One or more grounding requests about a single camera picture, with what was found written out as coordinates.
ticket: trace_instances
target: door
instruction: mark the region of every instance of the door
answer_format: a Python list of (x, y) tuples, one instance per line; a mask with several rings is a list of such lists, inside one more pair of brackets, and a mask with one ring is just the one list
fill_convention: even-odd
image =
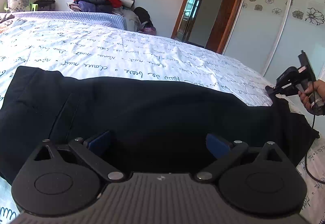
[(176, 34), (176, 38), (179, 41), (182, 42), (188, 41), (201, 2), (202, 0), (187, 0), (181, 18), (181, 23), (179, 24), (177, 34)]

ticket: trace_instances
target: pile of clothes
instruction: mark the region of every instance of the pile of clothes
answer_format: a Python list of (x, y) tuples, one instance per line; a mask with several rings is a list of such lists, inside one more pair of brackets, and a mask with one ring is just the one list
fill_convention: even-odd
[(156, 35), (149, 13), (141, 7), (132, 11), (134, 0), (74, 0), (67, 5), (71, 11), (121, 15), (126, 20), (128, 31)]

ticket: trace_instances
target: black pants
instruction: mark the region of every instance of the black pants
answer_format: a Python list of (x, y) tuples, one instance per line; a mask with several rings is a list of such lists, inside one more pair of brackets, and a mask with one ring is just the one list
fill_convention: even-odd
[(213, 161), (207, 133), (250, 146), (275, 141), (297, 165), (318, 135), (287, 101), (248, 107), (232, 94), (183, 82), (63, 77), (18, 67), (0, 110), (0, 172), (12, 183), (43, 139), (113, 132), (104, 159), (122, 171), (195, 172)]

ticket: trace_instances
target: bed sheet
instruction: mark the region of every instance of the bed sheet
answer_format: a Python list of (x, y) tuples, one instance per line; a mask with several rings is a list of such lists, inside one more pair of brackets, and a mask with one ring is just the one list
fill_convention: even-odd
[[(169, 38), (81, 21), (19, 18), (0, 35), (0, 107), (18, 66), (57, 70), (77, 79), (114, 76), (187, 82), (232, 93), (249, 106), (272, 104), (264, 89), (271, 84), (234, 58)], [(315, 141), (311, 148), (315, 154), (308, 158), (308, 169), (315, 175), (320, 170), (325, 174), (323, 144), (323, 139)], [(297, 169), (308, 184), (302, 214), (318, 224), (323, 216), (319, 210), (325, 210), (325, 192), (306, 176), (302, 163)], [(0, 191), (0, 208), (17, 214), (10, 186), (3, 179)], [(1, 224), (10, 215), (0, 214)]]

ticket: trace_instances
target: plaid fabric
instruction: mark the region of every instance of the plaid fabric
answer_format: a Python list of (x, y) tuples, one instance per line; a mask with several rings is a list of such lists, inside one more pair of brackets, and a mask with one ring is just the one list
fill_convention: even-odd
[(67, 2), (67, 6), (70, 8), (70, 11), (72, 12), (82, 12), (82, 9), (80, 8), (79, 4), (69, 1)]

